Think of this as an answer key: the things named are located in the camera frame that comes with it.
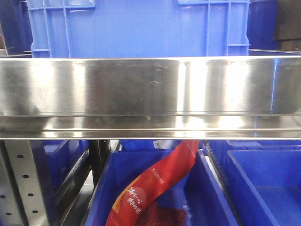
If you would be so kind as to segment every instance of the red packaging bag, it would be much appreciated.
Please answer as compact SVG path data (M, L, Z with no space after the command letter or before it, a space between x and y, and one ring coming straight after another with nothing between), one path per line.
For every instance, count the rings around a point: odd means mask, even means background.
M198 140L184 140L167 157L140 174L116 199L106 226L134 226L157 197L189 173L197 148Z

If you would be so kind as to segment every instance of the stainless steel shelf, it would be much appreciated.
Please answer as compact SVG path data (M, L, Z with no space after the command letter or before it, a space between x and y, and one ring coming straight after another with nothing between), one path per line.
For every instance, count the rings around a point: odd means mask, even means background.
M0 59L0 139L298 139L301 56Z

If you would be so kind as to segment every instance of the blue storage box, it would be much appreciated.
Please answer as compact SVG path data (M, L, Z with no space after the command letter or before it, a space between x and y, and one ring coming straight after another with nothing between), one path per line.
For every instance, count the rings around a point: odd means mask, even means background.
M277 0L251 0L247 35L250 48L276 50L274 40Z
M248 54L249 0L28 0L33 57Z
M88 147L86 140L44 140L53 188L65 180L75 162Z
M227 190L243 225L301 225L301 151L228 153Z
M284 150L301 149L301 140L211 140L209 146L214 154L214 160L221 170L226 170L229 157L228 150Z
M70 169L68 141L65 140L61 144L47 144L44 145L44 149L48 159L52 186L56 190L64 181Z
M26 0L14 0L14 11L21 36L23 51L30 51L32 45L32 30Z
M85 226L104 226L118 195L148 167L171 151L114 152L97 185ZM160 207L186 210L187 226L237 226L201 151L182 181L163 193Z
M143 139L122 139L120 143L122 150L138 151L138 150L154 150L154 149L175 149L182 140L143 140Z

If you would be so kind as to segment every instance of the perforated metal post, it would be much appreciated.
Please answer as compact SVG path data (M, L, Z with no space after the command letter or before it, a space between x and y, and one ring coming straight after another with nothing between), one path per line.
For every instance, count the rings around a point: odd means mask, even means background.
M42 141L7 140L5 146L29 225L59 225Z
M3 141L0 141L0 219L5 226L28 225Z

